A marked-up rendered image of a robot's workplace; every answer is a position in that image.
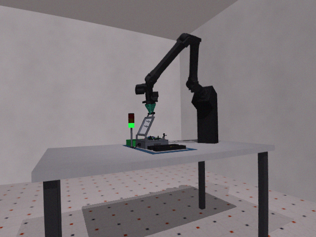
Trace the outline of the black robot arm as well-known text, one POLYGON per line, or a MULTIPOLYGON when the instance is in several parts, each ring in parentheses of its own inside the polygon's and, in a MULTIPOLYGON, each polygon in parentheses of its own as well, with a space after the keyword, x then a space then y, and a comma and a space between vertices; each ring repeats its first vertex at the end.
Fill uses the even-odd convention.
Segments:
POLYGON ((198 50, 201 38, 196 36, 182 33, 177 39, 175 45, 164 56, 159 64, 145 77, 143 84, 137 84, 135 87, 135 93, 144 94, 146 101, 157 100, 158 91, 153 92, 154 84, 157 82, 163 71, 169 66, 169 64, 176 58, 176 56, 185 48, 190 45, 190 72, 186 86, 191 93, 194 93, 194 97, 205 99, 209 93, 208 89, 204 89, 198 84, 198 50))

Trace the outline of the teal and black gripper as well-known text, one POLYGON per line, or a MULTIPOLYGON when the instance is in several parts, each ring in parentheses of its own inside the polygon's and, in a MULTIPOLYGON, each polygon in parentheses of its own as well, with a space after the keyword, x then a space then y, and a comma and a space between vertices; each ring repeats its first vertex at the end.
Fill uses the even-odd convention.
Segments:
POLYGON ((145 107, 149 111, 149 114, 151 114, 151 112, 154 112, 154 108, 156 106, 156 102, 158 102, 158 100, 148 100, 148 101, 143 101, 142 104, 146 103, 145 107))

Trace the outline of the green bin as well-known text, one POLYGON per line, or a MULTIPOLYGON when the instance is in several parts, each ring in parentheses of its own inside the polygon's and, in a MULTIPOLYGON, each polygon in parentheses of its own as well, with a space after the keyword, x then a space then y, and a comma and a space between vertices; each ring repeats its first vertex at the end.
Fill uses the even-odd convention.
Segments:
MULTIPOLYGON (((133 146, 136 147, 135 139, 132 139, 133 146)), ((131 146, 131 139, 126 140, 126 145, 131 146)))

